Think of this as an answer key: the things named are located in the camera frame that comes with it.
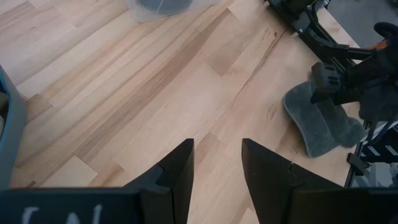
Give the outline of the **translucent plastic container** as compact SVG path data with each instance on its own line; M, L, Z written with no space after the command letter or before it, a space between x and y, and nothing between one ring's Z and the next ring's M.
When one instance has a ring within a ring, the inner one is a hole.
M137 22L147 22L160 17L200 9L218 4L221 0L124 0Z

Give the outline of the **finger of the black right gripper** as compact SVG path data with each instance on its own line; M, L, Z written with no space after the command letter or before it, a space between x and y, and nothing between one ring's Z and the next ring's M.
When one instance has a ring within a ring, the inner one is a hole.
M323 62L312 66L311 82L314 87L311 103L332 99L341 89L340 74L336 67Z

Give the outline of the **black table frame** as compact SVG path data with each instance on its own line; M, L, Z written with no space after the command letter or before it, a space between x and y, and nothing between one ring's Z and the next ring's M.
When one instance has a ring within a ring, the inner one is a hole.
M349 153L348 176L344 187L388 187L398 189L398 121L383 132L375 130L371 142L363 140Z

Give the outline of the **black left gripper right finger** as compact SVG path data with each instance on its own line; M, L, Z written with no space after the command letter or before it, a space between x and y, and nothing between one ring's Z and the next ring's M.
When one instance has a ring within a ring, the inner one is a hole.
M288 224L294 190L341 188L249 138L242 140L241 157L260 224Z

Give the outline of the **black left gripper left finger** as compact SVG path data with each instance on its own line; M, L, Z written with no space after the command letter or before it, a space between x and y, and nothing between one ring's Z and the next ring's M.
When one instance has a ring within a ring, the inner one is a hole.
M187 224L194 179L195 144L182 141L125 185L132 190L128 224Z

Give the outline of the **blue plastic basket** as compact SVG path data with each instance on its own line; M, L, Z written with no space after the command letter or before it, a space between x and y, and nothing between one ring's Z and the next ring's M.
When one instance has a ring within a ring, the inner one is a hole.
M7 189L26 122L25 101L0 65L0 93L8 99L4 126L0 135L0 190Z

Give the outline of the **grey hat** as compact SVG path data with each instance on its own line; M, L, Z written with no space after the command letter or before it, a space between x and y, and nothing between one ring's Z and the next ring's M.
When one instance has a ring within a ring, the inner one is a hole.
M301 133L309 157L320 157L342 146L354 147L366 134L357 119L331 100L311 103L313 84L303 82L289 90L284 108Z

